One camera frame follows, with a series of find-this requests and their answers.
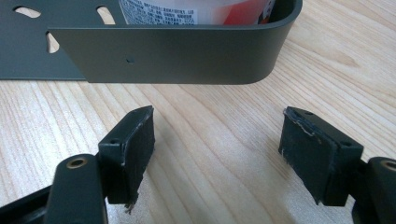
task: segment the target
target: gray metal plate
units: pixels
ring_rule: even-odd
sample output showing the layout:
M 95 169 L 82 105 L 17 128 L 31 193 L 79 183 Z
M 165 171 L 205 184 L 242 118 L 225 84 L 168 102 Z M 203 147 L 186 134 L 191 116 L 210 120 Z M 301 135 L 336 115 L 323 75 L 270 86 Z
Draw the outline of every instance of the gray metal plate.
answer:
M 46 33 L 50 24 L 104 26 L 96 11 L 100 6 L 110 10 L 117 24 L 125 24 L 117 0 L 1 0 L 0 79 L 85 79 L 62 45 L 57 52 L 48 53 Z M 16 7 L 28 7 L 41 15 L 32 19 L 15 12 Z
M 302 4 L 277 0 L 265 25 L 138 26 L 123 25 L 116 0 L 6 0 L 0 2 L 0 79 L 252 83 L 274 68 Z M 31 19 L 13 10 L 18 6 L 42 14 Z M 99 6 L 109 8 L 117 25 L 103 25 Z M 61 44 L 56 53 L 47 53 L 47 31 Z

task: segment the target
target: oval cutout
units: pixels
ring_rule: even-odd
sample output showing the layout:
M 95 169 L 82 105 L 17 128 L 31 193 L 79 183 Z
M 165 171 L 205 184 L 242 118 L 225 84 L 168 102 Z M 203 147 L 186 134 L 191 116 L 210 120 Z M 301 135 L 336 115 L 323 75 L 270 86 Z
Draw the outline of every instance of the oval cutout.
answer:
M 116 24 L 116 22 L 113 19 L 113 16 L 111 15 L 107 7 L 98 7 L 96 11 L 98 12 L 99 16 L 102 18 L 102 21 L 105 25 Z
M 15 7 L 14 11 L 32 19 L 38 18 L 41 15 L 41 12 L 31 9 L 29 7 Z
M 56 41 L 55 37 L 50 32 L 46 33 L 47 42 L 48 42 L 48 53 L 55 53 L 59 50 L 59 43 Z

